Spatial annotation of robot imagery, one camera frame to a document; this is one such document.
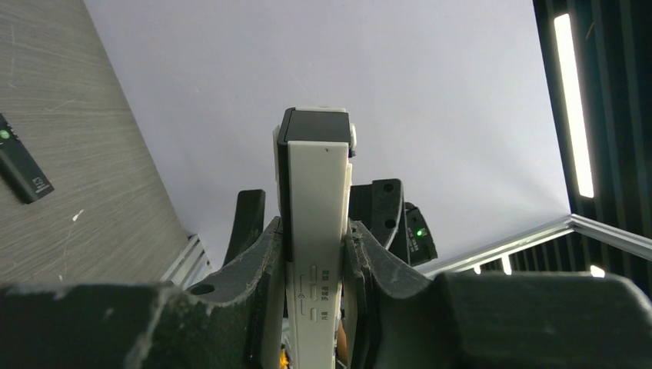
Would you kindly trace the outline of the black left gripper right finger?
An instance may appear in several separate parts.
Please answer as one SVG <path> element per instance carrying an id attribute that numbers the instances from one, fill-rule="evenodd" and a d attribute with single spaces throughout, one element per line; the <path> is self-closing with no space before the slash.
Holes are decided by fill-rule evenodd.
<path id="1" fill-rule="evenodd" d="M 359 221 L 344 239 L 350 368 L 649 368 L 651 302 L 626 278 L 427 278 Z"/>

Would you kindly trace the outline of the black remote control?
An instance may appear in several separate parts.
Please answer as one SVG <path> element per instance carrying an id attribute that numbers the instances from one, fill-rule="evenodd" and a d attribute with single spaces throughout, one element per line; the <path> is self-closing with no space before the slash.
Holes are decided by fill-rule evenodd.
<path id="1" fill-rule="evenodd" d="M 24 204 L 36 202 L 55 190 L 3 115 L 1 115 L 1 176 Z"/>

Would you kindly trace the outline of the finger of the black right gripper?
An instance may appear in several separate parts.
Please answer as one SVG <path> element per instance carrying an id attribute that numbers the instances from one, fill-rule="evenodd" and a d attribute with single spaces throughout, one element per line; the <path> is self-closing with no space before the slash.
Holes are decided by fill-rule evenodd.
<path id="1" fill-rule="evenodd" d="M 351 187 L 348 217 L 361 221 L 388 250 L 404 250 L 404 192 L 397 178 Z"/>
<path id="2" fill-rule="evenodd" d="M 263 231 L 265 191 L 262 189 L 238 192 L 231 237 L 223 265 L 249 249 Z"/>

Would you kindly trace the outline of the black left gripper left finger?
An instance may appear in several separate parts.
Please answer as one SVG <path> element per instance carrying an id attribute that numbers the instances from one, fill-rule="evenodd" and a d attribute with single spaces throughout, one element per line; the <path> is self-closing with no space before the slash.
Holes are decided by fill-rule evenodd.
<path id="1" fill-rule="evenodd" d="M 3 368 L 276 368 L 282 226 L 183 290 L 155 284 L 4 284 Z"/>

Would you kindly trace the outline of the white rectangular thermometer device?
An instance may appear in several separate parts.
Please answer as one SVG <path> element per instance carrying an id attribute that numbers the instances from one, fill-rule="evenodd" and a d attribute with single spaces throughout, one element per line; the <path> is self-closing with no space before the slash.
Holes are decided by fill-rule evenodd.
<path id="1" fill-rule="evenodd" d="M 343 108 L 287 108 L 274 131 L 295 368 L 333 368 L 356 129 Z"/>

